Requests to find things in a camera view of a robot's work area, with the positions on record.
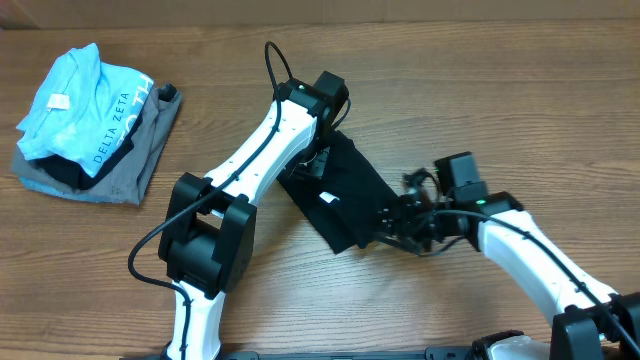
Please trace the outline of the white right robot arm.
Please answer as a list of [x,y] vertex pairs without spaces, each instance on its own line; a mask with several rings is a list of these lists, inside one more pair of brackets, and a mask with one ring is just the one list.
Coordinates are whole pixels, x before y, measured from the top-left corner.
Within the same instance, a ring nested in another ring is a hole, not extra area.
[[504,270],[551,327],[547,342],[508,330],[481,337],[467,359],[636,359],[639,296],[581,269],[510,193],[491,193],[470,152],[403,177],[406,192],[380,210],[382,242],[419,257],[466,240]]

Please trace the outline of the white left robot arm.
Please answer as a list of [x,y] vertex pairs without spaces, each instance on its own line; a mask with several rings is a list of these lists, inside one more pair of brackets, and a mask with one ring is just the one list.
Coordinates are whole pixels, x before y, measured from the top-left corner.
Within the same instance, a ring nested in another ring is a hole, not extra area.
[[174,333],[163,359],[214,359],[224,298],[252,256],[257,204],[278,179],[321,178],[336,116],[349,102],[343,78],[278,86],[263,122],[224,163],[172,190],[158,255],[176,286]]

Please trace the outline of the black t-shirt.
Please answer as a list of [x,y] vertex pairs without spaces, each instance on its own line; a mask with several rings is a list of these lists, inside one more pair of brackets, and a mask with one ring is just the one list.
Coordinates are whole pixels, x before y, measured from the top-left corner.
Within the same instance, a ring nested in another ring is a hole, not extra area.
[[323,174],[293,173],[278,181],[336,254],[365,248],[382,223],[380,212],[399,202],[370,162],[340,131],[328,139]]

